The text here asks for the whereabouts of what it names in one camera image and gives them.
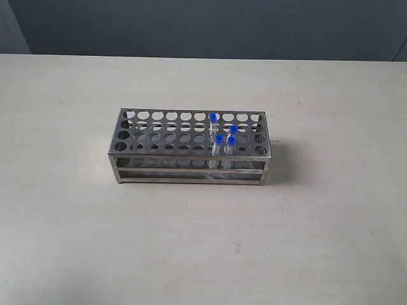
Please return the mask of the stainless steel tube rack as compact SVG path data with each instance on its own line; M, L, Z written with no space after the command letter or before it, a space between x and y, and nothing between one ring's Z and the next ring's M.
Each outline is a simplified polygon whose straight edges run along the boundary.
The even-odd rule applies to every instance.
M210 134L209 114L217 114ZM238 128L231 168L224 169L224 147L231 125ZM220 155L211 156L216 135ZM117 182L185 184L265 184L272 149L263 111L120 109L108 157ZM217 169L209 160L218 159Z

